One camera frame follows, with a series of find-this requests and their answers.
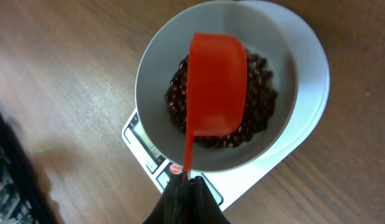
wooden table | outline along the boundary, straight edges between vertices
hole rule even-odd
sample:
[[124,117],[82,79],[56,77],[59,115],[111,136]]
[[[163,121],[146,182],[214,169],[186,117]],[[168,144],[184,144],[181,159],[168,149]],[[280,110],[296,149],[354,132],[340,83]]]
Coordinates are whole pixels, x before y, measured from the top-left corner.
[[[144,49],[200,0],[0,0],[0,110],[60,223],[141,223],[159,192],[123,143]],[[232,223],[385,223],[385,0],[278,0],[328,56],[314,132],[224,213]]]

adzuki bean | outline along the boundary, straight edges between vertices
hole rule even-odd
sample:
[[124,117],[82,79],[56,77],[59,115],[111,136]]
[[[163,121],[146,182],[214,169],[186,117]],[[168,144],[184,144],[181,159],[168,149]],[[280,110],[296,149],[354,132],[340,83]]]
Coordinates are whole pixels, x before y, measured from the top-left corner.
[[[170,118],[174,125],[186,132],[187,127],[187,75],[189,57],[179,63],[179,69],[170,81],[165,94]],[[270,89],[268,80],[273,73],[264,70],[267,59],[257,54],[247,56],[247,94],[244,115],[240,126],[225,136],[198,136],[195,141],[204,147],[238,147],[243,142],[251,141],[255,133],[267,129],[269,118],[274,113],[277,92]]]

red measuring cup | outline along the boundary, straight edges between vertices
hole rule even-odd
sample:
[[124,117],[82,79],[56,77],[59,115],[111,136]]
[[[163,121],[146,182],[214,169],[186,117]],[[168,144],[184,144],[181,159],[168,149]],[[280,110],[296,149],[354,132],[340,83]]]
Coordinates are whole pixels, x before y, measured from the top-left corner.
[[188,63],[184,178],[191,171],[195,136],[223,136],[242,121],[247,88],[244,46],[224,34],[194,35]]

white kitchen scale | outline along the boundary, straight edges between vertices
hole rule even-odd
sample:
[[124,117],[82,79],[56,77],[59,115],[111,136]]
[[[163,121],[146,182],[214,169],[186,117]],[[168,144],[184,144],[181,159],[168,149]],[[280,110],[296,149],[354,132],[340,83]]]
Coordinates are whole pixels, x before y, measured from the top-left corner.
[[[241,1],[268,13],[282,28],[298,71],[295,107],[285,130],[274,145],[252,162],[224,172],[191,172],[204,177],[220,209],[224,211],[251,186],[307,138],[323,114],[330,89],[330,73],[324,50],[310,26],[294,12],[271,2]],[[122,139],[162,193],[171,174],[180,166],[165,158],[140,123],[137,109],[122,129]]]

scale button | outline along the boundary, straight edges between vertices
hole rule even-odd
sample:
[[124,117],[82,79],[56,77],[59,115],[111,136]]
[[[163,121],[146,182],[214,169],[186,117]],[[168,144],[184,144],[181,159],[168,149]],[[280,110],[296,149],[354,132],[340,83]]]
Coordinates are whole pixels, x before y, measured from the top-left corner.
[[170,172],[172,172],[172,174],[180,174],[181,173],[181,167],[177,166],[176,164],[172,164],[169,167],[169,170],[170,170]]
[[167,186],[167,184],[169,182],[169,176],[167,175],[167,173],[162,172],[159,175],[159,177],[156,178],[156,180],[161,185],[162,189],[165,189],[165,187]]

